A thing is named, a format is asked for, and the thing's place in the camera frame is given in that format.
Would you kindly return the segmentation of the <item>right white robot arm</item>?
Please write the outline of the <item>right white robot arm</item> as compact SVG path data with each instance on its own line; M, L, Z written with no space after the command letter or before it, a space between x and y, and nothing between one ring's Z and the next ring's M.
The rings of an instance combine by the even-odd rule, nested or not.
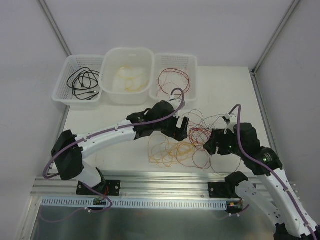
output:
M268 218L276 240L318 240L320 226L310 217L289 184L278 155L261 146L256 129L239 123L233 129L214 129L203 148L210 155L236 155L261 181L272 201L256 192L241 171L226 176L222 183L209 183L209 194L220 198L241 198Z

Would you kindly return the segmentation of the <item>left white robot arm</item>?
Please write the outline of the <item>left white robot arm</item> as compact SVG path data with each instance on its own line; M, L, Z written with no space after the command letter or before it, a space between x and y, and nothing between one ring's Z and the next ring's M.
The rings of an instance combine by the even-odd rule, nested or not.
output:
M57 175L63 181L77 180L83 189L95 195L107 193L107 181L97 167L85 162L85 158L104 148L124 142L149 137L160 132L178 142L188 136L189 119L184 117L181 126L178 112L185 106L179 99L160 101L153 108L128 115L124 120L110 128L84 134L64 131L56 141L51 155L57 168Z

